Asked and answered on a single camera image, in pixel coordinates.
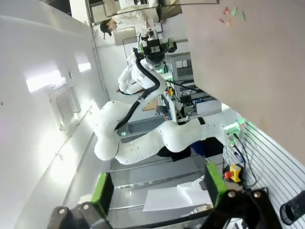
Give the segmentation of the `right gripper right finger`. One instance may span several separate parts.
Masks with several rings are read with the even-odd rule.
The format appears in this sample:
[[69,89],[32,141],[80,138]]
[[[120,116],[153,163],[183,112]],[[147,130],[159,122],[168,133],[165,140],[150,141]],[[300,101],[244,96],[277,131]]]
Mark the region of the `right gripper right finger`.
[[203,229],[224,229],[233,218],[243,219],[249,229],[279,228],[278,216],[265,190],[229,189],[212,163],[205,165],[204,182],[213,210]]

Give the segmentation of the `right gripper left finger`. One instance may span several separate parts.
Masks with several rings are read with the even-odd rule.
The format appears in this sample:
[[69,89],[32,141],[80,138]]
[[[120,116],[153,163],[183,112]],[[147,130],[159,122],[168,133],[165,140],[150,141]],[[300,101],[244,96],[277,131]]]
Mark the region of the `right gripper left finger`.
[[49,229],[111,229],[106,219],[109,213],[114,185],[110,173],[101,173],[94,192],[88,201],[70,209],[54,208],[47,228]]

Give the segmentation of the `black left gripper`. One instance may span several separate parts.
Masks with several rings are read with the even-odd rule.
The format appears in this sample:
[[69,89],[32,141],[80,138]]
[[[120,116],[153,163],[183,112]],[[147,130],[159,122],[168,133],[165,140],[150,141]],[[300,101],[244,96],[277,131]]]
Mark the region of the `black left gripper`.
[[[175,52],[177,44],[171,38],[167,39],[166,49],[168,52]],[[165,58],[164,46],[159,39],[150,41],[140,41],[138,47],[133,48],[133,54],[136,57],[145,57],[149,63],[161,63]]]

